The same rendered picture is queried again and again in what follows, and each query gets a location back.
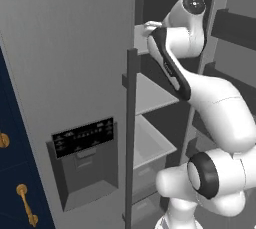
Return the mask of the navy cupboard drawer front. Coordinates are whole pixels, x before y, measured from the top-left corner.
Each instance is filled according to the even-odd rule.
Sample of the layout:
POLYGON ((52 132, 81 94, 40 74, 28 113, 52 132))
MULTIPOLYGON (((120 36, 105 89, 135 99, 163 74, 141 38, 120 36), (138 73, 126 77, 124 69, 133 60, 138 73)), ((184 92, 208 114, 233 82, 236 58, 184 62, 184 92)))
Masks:
POLYGON ((55 229, 42 190, 26 162, 0 172, 0 229, 55 229), (29 223, 24 202, 17 194, 20 184, 27 186, 25 197, 32 214, 38 216, 36 227, 29 223))

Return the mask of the round gold cupboard knob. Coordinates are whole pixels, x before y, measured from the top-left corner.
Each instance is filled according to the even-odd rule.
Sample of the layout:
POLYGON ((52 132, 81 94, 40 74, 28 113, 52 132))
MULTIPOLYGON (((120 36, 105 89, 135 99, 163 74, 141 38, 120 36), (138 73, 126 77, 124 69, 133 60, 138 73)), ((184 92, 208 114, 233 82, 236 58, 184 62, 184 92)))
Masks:
POLYGON ((0 133, 0 148, 7 148, 9 144, 9 137, 5 133, 0 133))

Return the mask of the navy cupboard door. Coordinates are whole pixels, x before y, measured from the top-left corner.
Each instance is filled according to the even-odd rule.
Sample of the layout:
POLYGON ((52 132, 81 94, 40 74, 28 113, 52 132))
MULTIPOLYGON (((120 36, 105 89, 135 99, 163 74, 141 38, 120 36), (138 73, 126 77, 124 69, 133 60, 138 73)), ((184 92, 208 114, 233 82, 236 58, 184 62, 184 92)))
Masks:
POLYGON ((0 47, 0 132, 9 137, 9 146, 0 148, 0 171, 27 164, 33 171, 31 149, 21 123, 12 83, 0 47))

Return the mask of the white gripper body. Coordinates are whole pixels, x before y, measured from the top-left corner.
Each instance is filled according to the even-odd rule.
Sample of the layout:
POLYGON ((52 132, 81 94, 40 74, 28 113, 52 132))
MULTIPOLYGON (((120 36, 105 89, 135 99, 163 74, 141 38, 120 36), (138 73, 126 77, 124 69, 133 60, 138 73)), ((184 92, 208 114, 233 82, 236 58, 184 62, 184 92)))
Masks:
POLYGON ((148 21, 143 25, 143 32, 142 35, 144 37, 147 37, 152 31, 154 31, 156 28, 161 28, 162 23, 157 21, 148 21))

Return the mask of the dark fridge door bin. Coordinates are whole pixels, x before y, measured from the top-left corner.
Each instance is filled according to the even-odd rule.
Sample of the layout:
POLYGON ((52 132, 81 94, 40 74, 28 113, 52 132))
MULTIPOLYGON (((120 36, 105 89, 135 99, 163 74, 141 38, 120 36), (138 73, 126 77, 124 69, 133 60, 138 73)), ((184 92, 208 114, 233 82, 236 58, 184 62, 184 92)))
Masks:
POLYGON ((215 14, 211 35, 256 51, 256 18, 219 9, 215 14))

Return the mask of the grey fridge door with dispenser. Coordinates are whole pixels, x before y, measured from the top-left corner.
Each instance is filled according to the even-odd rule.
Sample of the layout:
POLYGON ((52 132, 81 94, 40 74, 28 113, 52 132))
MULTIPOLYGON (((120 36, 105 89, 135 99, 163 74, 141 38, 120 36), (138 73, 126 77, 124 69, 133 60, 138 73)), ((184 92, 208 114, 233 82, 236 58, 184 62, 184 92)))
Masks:
POLYGON ((134 0, 0 0, 8 72, 57 229, 125 229, 125 190, 63 211, 46 147, 55 132, 112 117, 125 182, 127 51, 134 0))

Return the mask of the wide white fridge shelf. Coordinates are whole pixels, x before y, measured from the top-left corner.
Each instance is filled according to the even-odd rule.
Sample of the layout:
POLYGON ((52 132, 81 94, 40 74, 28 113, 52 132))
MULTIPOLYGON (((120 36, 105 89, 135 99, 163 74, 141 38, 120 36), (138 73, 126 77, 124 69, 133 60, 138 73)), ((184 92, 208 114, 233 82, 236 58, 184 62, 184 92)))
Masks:
POLYGON ((136 115, 147 113, 176 102, 178 102, 178 99, 158 84, 144 76, 142 73, 137 74, 136 115))

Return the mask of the small white fridge shelf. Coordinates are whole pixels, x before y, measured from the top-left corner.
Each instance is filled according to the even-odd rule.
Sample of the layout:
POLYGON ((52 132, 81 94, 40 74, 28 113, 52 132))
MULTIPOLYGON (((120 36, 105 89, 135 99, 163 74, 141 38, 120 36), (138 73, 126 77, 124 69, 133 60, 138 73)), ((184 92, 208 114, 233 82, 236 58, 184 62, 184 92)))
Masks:
POLYGON ((138 50, 138 54, 147 54, 147 37, 149 35, 149 25, 136 25, 134 27, 134 47, 138 50))

